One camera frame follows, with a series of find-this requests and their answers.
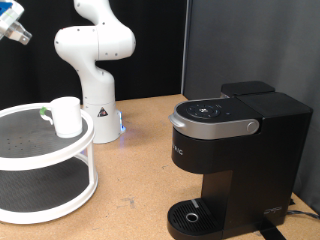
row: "white cup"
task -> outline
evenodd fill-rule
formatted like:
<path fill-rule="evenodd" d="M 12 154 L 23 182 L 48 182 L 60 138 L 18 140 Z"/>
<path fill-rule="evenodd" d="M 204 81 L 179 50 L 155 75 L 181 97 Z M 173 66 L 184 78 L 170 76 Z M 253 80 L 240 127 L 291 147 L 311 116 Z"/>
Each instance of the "white cup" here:
<path fill-rule="evenodd" d="M 45 115 L 46 110 L 52 113 L 53 121 Z M 56 133 L 61 138 L 72 138 L 82 132 L 80 100 L 76 97 L 62 97 L 51 101 L 40 110 L 40 116 L 51 125 L 54 124 Z"/>

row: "wooden table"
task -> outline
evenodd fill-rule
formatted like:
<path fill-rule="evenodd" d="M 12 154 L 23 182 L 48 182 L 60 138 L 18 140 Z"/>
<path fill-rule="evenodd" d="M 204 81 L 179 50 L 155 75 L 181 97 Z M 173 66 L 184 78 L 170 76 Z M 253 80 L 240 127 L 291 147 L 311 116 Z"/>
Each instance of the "wooden table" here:
<path fill-rule="evenodd" d="M 126 133 L 94 146 L 98 188 L 80 209 L 34 225 L 0 224 L 0 240 L 170 240 L 169 208 L 200 197 L 202 175 L 185 172 L 171 160 L 172 125 L 168 116 L 182 95 L 117 102 Z M 297 196 L 290 209 L 313 212 Z M 288 240 L 319 240 L 320 222 L 292 215 L 278 227 Z M 263 240 L 258 233 L 232 238 Z"/>

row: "blue led light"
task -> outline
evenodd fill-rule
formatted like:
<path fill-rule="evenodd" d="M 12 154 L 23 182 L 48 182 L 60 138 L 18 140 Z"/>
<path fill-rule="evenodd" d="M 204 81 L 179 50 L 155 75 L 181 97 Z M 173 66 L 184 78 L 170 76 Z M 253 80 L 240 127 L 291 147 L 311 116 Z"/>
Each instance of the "blue led light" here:
<path fill-rule="evenodd" d="M 120 112 L 120 131 L 124 132 L 126 130 L 126 128 L 122 125 L 122 112 Z"/>

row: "power cord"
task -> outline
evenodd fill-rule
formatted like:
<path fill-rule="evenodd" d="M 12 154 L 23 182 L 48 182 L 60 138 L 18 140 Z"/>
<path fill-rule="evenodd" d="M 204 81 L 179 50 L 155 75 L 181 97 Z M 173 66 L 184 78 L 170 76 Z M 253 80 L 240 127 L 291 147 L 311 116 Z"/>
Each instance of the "power cord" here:
<path fill-rule="evenodd" d="M 293 215 L 293 214 L 305 214 L 308 215 L 310 217 L 313 217 L 315 219 L 320 220 L 320 216 L 314 213 L 306 213 L 306 212 L 301 212 L 301 211 L 297 211 L 297 210 L 291 210 L 287 212 L 287 215 Z"/>

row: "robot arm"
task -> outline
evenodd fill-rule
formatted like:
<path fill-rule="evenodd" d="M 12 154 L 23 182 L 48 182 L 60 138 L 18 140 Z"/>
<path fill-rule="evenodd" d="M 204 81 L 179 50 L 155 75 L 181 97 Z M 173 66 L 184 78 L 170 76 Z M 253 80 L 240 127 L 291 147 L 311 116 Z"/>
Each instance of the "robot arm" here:
<path fill-rule="evenodd" d="M 136 41 L 132 31 L 115 17 L 108 0 L 74 0 L 74 7 L 94 26 L 61 29 L 54 46 L 80 77 L 84 110 L 94 123 L 93 142 L 107 143 L 121 134 L 121 116 L 115 104 L 114 78 L 95 62 L 130 57 Z"/>
<path fill-rule="evenodd" d="M 13 0 L 0 0 L 0 40 L 6 36 L 27 45 L 32 35 L 17 21 L 23 7 Z"/>

